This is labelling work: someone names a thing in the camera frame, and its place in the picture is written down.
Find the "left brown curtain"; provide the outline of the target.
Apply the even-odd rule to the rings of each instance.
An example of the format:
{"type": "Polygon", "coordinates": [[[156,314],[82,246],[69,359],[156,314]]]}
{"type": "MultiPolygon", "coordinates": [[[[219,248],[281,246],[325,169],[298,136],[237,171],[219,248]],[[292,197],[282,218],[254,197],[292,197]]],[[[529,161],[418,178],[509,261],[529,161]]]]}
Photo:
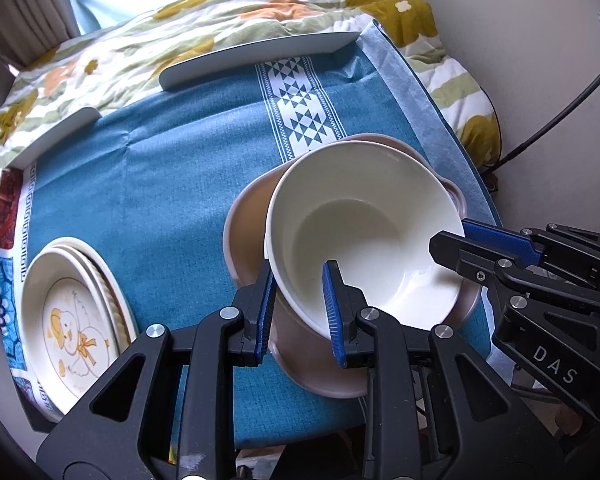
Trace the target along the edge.
{"type": "Polygon", "coordinates": [[[0,0],[0,59],[25,68],[80,36],[70,0],[0,0]]]}

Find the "floral quilt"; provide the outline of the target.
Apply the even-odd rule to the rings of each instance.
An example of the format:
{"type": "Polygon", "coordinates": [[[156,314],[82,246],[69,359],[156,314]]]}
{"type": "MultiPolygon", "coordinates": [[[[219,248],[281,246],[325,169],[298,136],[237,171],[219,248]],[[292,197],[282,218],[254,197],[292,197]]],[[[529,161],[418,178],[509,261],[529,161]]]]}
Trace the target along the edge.
{"type": "Polygon", "coordinates": [[[378,21],[478,167],[502,138],[494,107],[444,50],[424,0],[178,0],[126,23],[66,41],[8,84],[0,99],[0,177],[17,154],[82,107],[108,115],[158,92],[166,68],[263,39],[360,32],[378,21]]]}

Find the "white duck plate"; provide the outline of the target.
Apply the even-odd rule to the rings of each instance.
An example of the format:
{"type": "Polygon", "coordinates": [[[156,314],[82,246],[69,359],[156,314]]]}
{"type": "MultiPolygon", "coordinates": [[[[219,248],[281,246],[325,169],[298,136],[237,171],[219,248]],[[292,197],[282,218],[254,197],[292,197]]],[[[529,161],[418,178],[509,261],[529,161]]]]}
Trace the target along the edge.
{"type": "Polygon", "coordinates": [[[132,342],[111,287],[87,258],[51,247],[21,293],[24,357],[60,419],[132,342]]]}

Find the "pink eared bowl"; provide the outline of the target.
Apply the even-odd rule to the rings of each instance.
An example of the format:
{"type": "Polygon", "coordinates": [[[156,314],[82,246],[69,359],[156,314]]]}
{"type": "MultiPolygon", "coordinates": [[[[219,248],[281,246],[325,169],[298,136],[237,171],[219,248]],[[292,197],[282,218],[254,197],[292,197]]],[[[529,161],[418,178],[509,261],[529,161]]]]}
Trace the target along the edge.
{"type": "MultiPolygon", "coordinates": [[[[252,180],[234,200],[223,232],[228,272],[238,286],[252,283],[263,258],[265,214],[275,185],[290,168],[288,162],[252,180]]],[[[277,301],[270,350],[282,370],[309,392],[334,399],[366,393],[365,374],[336,365],[330,343],[312,332],[284,300],[277,301]]]]}

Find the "cream bowl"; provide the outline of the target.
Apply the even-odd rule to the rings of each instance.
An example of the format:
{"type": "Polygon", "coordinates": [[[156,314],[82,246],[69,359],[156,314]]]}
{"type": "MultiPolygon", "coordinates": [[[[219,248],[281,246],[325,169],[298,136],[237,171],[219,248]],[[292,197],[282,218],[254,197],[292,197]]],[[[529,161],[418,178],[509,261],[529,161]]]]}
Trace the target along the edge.
{"type": "Polygon", "coordinates": [[[288,306],[323,338],[328,260],[368,304],[429,330],[451,313],[462,284],[430,256],[430,238],[441,231],[464,232],[451,195],[427,167],[384,144],[343,141],[303,155],[280,178],[264,254],[288,306]]]}

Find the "blue tablecloth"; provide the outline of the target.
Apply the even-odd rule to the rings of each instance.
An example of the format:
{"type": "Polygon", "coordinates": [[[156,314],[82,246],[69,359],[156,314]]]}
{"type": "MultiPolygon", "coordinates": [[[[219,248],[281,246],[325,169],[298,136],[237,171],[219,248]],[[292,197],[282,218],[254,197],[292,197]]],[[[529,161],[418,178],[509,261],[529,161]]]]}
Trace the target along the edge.
{"type": "Polygon", "coordinates": [[[414,70],[378,24],[331,54],[246,65],[163,91],[73,133],[0,185],[0,327],[15,434],[47,434],[50,399],[24,357],[19,295],[34,256],[58,237],[104,258],[136,324],[181,328],[234,296],[225,218],[255,178],[297,157],[275,106],[316,118],[325,140],[382,133],[424,156],[462,190],[470,218],[498,223],[476,167],[414,70]]]}

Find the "yellow duck plate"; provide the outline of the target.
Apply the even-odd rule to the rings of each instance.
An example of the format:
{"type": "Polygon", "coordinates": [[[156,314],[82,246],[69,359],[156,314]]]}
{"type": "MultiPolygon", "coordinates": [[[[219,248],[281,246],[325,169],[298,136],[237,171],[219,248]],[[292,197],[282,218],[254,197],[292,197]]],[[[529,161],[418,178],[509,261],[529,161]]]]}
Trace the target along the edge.
{"type": "Polygon", "coordinates": [[[71,236],[56,238],[45,246],[47,248],[62,248],[72,254],[75,252],[79,262],[87,267],[96,281],[100,296],[106,301],[119,352],[122,353],[137,338],[138,330],[133,312],[104,258],[87,242],[71,236]]]}

